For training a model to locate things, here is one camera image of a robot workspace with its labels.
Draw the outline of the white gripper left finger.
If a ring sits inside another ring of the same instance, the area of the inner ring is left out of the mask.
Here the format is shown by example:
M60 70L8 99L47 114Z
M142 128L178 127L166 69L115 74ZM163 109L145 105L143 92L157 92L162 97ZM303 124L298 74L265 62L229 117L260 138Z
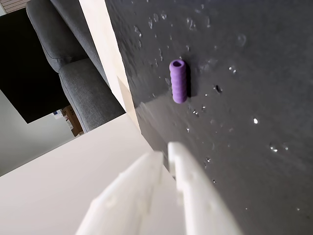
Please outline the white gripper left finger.
M76 234L175 235L171 180L161 152L139 157L93 199Z

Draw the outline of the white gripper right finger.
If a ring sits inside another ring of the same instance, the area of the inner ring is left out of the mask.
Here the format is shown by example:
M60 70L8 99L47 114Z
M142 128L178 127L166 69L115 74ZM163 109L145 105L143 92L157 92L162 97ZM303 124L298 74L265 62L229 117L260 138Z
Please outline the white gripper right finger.
M241 235L243 232L191 152L168 143L169 172L176 179L187 235Z

